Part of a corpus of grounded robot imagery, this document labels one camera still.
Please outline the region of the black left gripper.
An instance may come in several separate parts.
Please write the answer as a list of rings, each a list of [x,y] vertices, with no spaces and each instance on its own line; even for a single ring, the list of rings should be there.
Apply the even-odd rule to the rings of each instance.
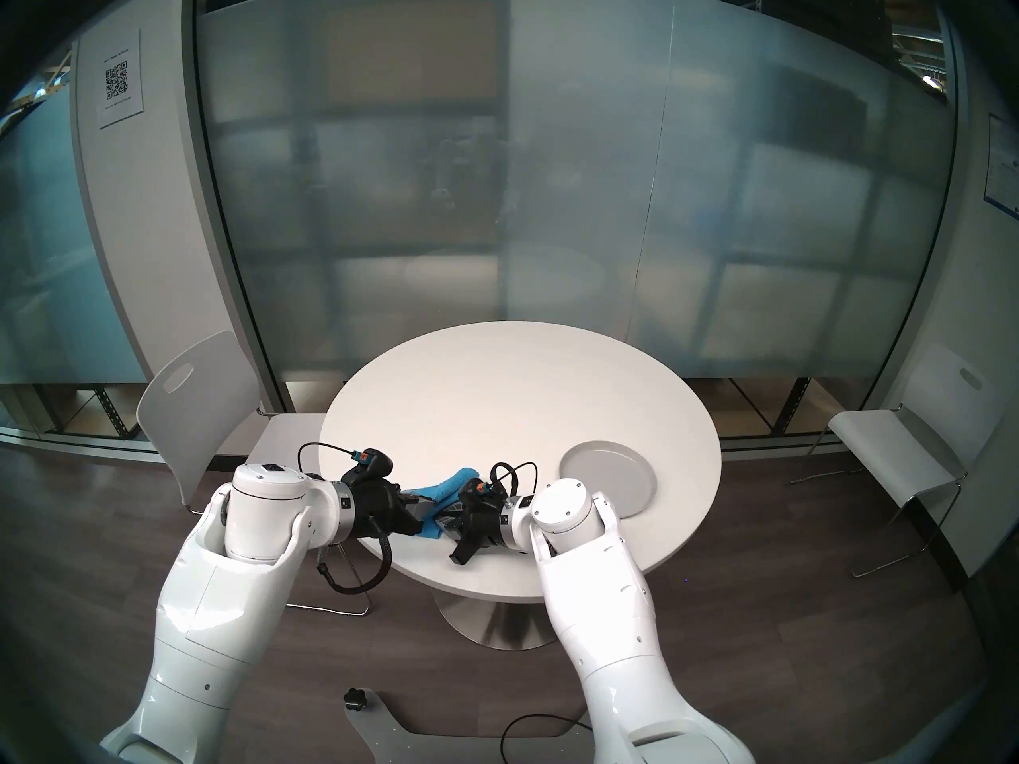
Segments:
[[[427,509],[435,500],[417,493],[403,492],[389,481],[366,481],[351,488],[355,519],[351,526],[354,539],[378,539],[382,535],[416,536],[421,533]]]

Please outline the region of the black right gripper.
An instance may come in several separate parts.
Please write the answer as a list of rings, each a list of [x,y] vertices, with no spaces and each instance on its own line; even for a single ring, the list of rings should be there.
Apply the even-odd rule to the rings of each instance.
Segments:
[[[464,511],[444,508],[435,513],[440,535],[455,541],[451,561],[466,565],[484,548],[511,549],[511,515],[505,511]]]

